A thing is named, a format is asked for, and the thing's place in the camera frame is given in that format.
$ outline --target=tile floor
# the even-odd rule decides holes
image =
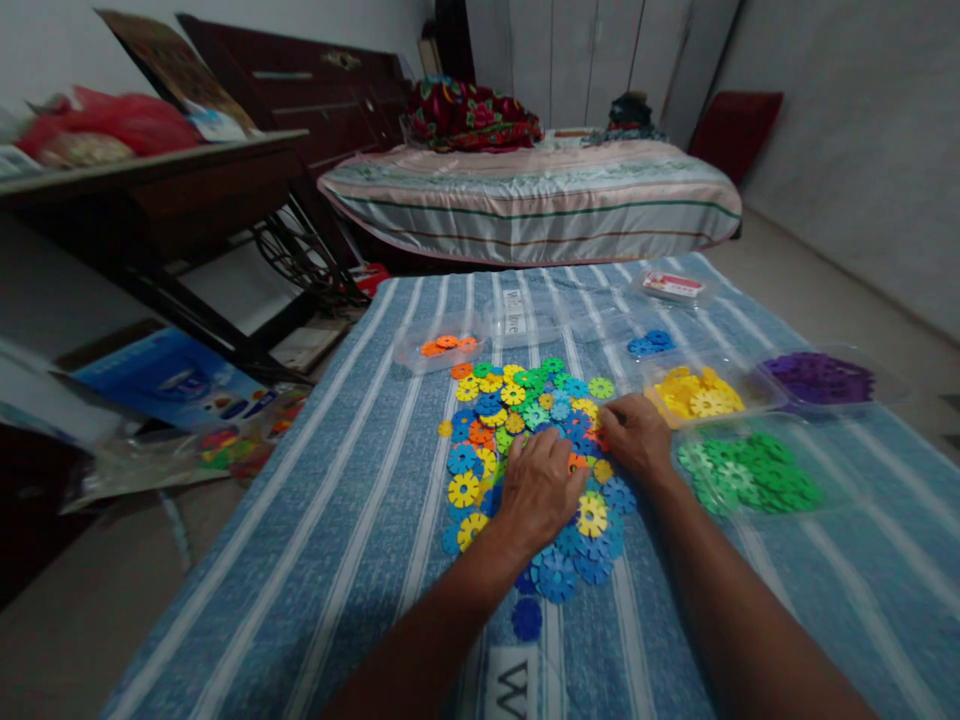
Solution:
[[[744,228],[709,251],[716,266],[810,339],[857,344],[909,379],[897,414],[960,461],[943,440],[960,414],[939,397],[960,391],[960,350],[777,226],[748,212]],[[229,480],[177,491],[198,558],[242,496]],[[159,503],[118,503],[0,614],[0,717],[95,717],[183,579]]]

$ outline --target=blue striped tablecloth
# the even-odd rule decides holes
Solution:
[[[696,317],[658,318],[678,343],[709,342],[750,358],[801,340],[703,257],[668,263],[719,288]],[[316,717],[452,562],[441,548],[449,440],[436,426],[455,409],[454,383],[446,373],[413,377],[394,364],[396,328],[480,309],[510,288],[551,293],[584,317],[611,307],[649,312],[639,296],[605,289],[625,288],[640,267],[381,285],[104,717]],[[581,377],[621,376],[621,355],[569,331],[549,345],[493,347],[486,359],[538,365],[552,355]],[[824,452],[855,468],[871,502],[725,531],[882,715],[960,717],[960,472],[885,410],[837,422],[831,434]],[[563,606],[544,604],[542,636],[526,651],[510,650],[519,645],[509,621],[513,591],[467,659],[448,714],[510,717],[487,699],[494,680],[486,678],[517,652],[533,661],[529,717],[715,713],[642,515],[625,532],[612,582],[581,585]]]

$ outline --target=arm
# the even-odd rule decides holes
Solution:
[[[649,400],[601,410],[611,449],[646,492],[680,602],[723,709],[734,717],[874,717],[830,658],[717,528],[673,469]]]
[[[500,512],[347,681],[325,717],[424,717],[527,563],[573,517],[589,469],[568,474],[556,429],[514,441]]]

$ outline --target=red plastic bag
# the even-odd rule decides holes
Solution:
[[[37,159],[48,142],[68,133],[110,135],[141,157],[185,150],[198,144],[197,133],[173,105],[149,95],[114,97],[74,86],[81,110],[41,115],[16,146]]]

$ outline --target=clear plastic tray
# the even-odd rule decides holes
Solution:
[[[628,314],[607,308],[598,311],[597,315],[599,321],[592,317],[578,317],[571,320],[569,325],[574,337],[586,343],[603,341],[622,345],[626,349],[630,340],[643,337],[651,330],[669,332],[669,328],[656,312],[640,310]]]
[[[696,446],[707,440],[735,442],[754,433],[766,433],[783,443],[793,454],[795,465],[803,470],[823,492],[821,503],[814,509],[769,514],[735,501],[736,507],[717,492],[712,473],[703,469],[682,467],[677,453],[684,446]],[[808,423],[789,413],[765,413],[736,420],[720,420],[697,427],[685,428],[674,437],[674,461],[678,472],[690,482],[698,477],[707,485],[711,497],[721,508],[718,513],[734,519],[762,521],[767,518],[809,517],[815,514],[849,508],[865,502],[867,489],[847,463],[840,448],[829,438],[829,428]]]
[[[567,313],[549,293],[512,288],[502,291],[499,302],[483,306],[483,319],[490,341],[509,350],[559,340]]]
[[[709,305],[716,295],[713,281],[674,270],[663,262],[644,266],[630,287],[641,295],[694,310]]]
[[[637,366],[643,375],[644,395],[660,409],[667,424],[673,429],[721,419],[757,415],[781,408],[787,401],[780,388],[766,373],[759,372],[752,364],[738,362],[723,350],[712,347],[697,345],[678,347],[676,350],[648,355],[642,358]],[[726,415],[690,420],[671,412],[654,386],[661,383],[671,370],[681,366],[690,368],[692,373],[699,376],[703,375],[704,367],[713,368],[717,375],[737,392],[743,401],[744,409]]]
[[[887,369],[872,355],[868,355],[855,345],[849,345],[847,343],[824,343],[822,345],[814,345],[812,348],[809,346],[796,347],[786,350],[780,353],[780,355],[765,358],[765,360],[772,360],[774,357],[791,355],[796,352],[825,353],[837,360],[854,363],[855,365],[872,371],[874,378],[873,397],[864,402],[854,403],[828,404],[810,402],[791,392],[789,388],[763,366],[763,362],[761,361],[757,364],[758,369],[769,377],[770,380],[783,391],[783,394],[787,398],[788,405],[784,408],[785,410],[800,412],[801,414],[849,413],[863,410],[874,405],[897,405],[908,402],[910,398],[913,397],[914,390],[910,383],[892,370]]]
[[[472,337],[470,349],[452,348],[442,355],[425,356],[420,349],[441,335]],[[446,370],[464,362],[473,362],[487,345],[487,327],[477,312],[450,312],[439,318],[418,320],[397,330],[393,360],[405,365],[414,375]]]

